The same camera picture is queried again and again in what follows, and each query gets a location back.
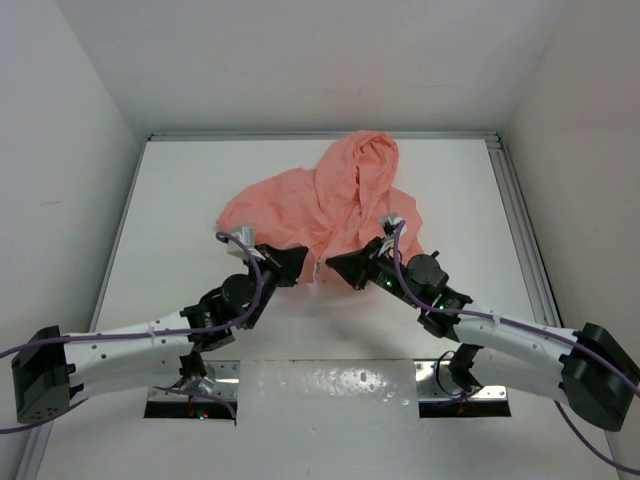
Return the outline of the salmon pink hooded jacket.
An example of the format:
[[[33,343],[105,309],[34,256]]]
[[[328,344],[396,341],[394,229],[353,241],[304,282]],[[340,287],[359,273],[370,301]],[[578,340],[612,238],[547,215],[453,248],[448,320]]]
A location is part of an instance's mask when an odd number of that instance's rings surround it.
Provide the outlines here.
[[[335,141],[313,169],[296,168],[255,183],[230,200],[217,219],[220,230],[251,226],[257,243],[277,249],[305,246],[299,278],[312,284],[316,262],[321,284],[338,282],[326,259],[359,250],[382,235],[379,221],[399,214],[408,231],[400,238],[404,259],[422,253],[423,220],[415,199],[394,187],[399,149],[388,134],[358,131]]]

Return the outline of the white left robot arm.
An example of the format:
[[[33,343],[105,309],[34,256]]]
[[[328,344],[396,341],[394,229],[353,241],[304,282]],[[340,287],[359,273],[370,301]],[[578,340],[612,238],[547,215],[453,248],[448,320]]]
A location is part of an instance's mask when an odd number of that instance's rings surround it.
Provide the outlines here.
[[[207,375],[202,356],[255,326],[279,288],[297,284],[303,246],[251,248],[245,274],[234,274],[198,303],[139,325],[94,333],[38,330],[12,350],[16,420],[23,431],[52,421],[87,399],[140,387],[171,390]]]

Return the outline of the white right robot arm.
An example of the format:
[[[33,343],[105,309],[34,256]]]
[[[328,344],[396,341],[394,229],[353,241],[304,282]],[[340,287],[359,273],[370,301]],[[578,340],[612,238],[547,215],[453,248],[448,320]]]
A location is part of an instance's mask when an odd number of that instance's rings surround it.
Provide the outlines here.
[[[355,290],[373,283],[419,309],[426,331],[459,343],[447,368],[460,390],[508,386],[567,405],[605,431],[621,430],[639,390],[639,367],[605,328],[587,323],[572,330],[471,314],[472,298],[449,287],[434,254],[404,262],[382,238],[326,264]]]

